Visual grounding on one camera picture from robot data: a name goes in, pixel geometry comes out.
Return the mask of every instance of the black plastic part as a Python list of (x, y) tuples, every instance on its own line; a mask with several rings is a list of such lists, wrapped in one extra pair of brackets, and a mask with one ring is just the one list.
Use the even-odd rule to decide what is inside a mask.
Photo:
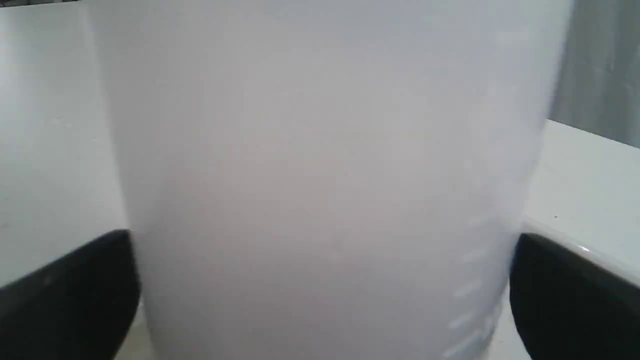
[(640, 290), (541, 236), (523, 234), (510, 279), (533, 360), (640, 359)]
[(0, 359), (112, 360), (139, 299), (129, 232), (112, 231), (0, 289)]

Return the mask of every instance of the gray curtain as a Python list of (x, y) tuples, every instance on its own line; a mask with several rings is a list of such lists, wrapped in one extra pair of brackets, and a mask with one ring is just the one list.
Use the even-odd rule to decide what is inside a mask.
[(640, 147), (640, 0), (576, 0), (550, 118)]

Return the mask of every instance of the translucent plastic container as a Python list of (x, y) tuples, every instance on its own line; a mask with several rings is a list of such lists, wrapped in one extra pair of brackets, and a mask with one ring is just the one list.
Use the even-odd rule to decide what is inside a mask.
[(83, 3), (160, 358), (483, 353), (570, 1)]

